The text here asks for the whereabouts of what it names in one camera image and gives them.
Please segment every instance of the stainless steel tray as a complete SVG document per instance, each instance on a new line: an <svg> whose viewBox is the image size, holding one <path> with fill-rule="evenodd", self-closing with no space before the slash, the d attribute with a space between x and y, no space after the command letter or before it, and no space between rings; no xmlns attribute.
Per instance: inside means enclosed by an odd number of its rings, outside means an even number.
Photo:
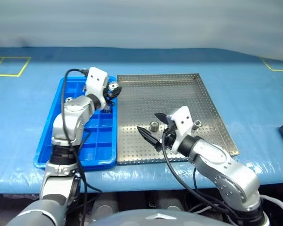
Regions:
<svg viewBox="0 0 283 226"><path fill-rule="evenodd" d="M202 127L193 133L223 147L230 155L239 152L225 128L199 74L119 75L123 87L118 97L118 164L162 162L162 152L157 153L139 134L136 126L149 128L158 121L154 113L168 114L175 108L188 106L193 120ZM153 133L158 139L165 125ZM181 154L168 152L171 161L186 161Z"/></svg>

